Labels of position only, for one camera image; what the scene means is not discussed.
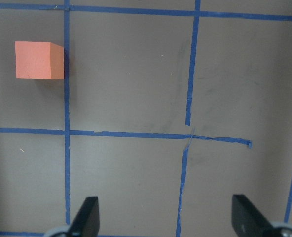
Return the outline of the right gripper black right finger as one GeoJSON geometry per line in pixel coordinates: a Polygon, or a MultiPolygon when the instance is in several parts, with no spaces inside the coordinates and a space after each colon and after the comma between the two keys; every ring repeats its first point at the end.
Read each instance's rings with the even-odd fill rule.
{"type": "Polygon", "coordinates": [[[238,237],[292,237],[292,226],[270,222],[243,194],[234,194],[231,224],[238,237]]]}

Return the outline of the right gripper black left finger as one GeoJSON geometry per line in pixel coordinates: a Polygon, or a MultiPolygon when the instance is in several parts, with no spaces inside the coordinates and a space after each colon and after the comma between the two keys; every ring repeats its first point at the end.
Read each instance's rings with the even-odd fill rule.
{"type": "Polygon", "coordinates": [[[45,237],[97,237],[100,229],[99,199],[87,197],[73,222],[48,230],[45,237]]]}

